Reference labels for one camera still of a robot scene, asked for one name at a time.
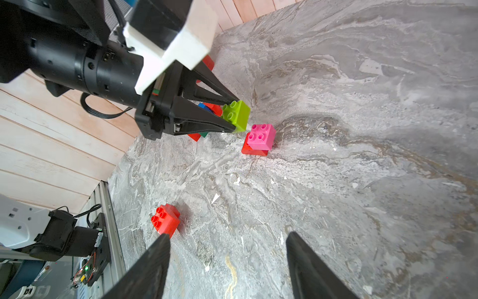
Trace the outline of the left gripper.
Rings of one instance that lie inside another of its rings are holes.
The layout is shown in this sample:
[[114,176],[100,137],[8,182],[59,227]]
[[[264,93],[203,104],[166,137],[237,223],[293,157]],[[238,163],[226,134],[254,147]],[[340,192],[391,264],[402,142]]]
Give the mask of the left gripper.
[[159,93],[154,95],[152,83],[140,97],[134,115],[146,139],[154,141],[163,134],[181,136],[202,132],[233,133],[236,130],[233,124],[189,101],[220,106],[239,101],[204,62],[192,70],[174,62],[155,83],[160,84]]

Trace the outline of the lime green lego brick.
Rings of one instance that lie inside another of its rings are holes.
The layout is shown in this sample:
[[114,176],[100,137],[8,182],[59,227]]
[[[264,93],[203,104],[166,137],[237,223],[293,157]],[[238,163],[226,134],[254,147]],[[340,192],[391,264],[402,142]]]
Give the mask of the lime green lego brick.
[[242,100],[222,107],[222,118],[235,126],[236,132],[245,132],[250,116],[250,107]]

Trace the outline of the small red curved brick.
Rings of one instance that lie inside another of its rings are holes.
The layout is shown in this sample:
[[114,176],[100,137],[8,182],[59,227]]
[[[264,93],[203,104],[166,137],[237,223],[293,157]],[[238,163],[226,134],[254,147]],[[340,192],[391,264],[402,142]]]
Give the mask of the small red curved brick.
[[195,142],[198,142],[198,141],[201,139],[201,137],[202,137],[202,135],[199,134],[199,133],[188,134],[188,136],[189,136],[191,139],[193,139]]

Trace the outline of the long red lego brick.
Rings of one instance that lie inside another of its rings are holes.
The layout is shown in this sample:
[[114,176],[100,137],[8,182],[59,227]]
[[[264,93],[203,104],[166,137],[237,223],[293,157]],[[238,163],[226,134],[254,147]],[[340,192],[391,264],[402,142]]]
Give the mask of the long red lego brick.
[[242,154],[247,154],[247,155],[255,155],[255,156],[267,156],[268,155],[267,150],[253,149],[248,144],[249,136],[250,136],[250,132],[248,132],[247,135],[246,135],[245,142],[244,142],[243,147],[241,149],[241,153]]

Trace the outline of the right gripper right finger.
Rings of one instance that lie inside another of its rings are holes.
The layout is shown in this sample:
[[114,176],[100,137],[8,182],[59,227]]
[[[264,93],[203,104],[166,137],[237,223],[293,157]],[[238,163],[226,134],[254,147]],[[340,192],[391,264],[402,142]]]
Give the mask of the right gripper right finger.
[[286,250],[296,299],[358,299],[297,232],[289,233]]

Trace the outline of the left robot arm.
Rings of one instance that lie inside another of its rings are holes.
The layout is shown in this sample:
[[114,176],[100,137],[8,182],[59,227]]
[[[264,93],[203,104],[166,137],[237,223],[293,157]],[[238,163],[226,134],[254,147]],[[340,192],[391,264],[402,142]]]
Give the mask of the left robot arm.
[[103,1],[2,1],[1,82],[31,70],[55,97],[80,91],[83,109],[99,118],[107,115],[87,97],[120,103],[150,140],[237,130],[198,106],[239,102],[204,63],[218,23],[205,1],[136,1],[129,18],[110,6],[114,31]]

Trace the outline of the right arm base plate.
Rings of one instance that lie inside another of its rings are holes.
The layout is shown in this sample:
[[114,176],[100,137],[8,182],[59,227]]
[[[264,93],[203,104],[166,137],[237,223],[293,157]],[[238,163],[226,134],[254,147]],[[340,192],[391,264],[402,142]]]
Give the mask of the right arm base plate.
[[97,239],[93,245],[92,253],[81,261],[80,268],[72,277],[72,285],[75,289],[81,285],[91,287],[102,276],[106,266],[111,262],[105,214],[99,213],[92,225],[98,231]]

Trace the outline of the blue lego brick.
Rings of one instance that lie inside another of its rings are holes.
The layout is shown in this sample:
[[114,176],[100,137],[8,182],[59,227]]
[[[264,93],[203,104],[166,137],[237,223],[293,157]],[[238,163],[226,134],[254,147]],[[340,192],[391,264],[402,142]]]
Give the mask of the blue lego brick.
[[214,112],[208,106],[206,106],[204,103],[199,103],[198,106],[200,108],[204,109],[205,111],[214,114]]

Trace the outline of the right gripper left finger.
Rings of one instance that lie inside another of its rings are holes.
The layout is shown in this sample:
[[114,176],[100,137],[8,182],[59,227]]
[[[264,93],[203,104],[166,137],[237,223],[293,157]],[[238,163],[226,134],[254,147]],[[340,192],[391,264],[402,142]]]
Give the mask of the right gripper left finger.
[[171,256],[168,234],[160,235],[105,299],[160,299],[163,296]]

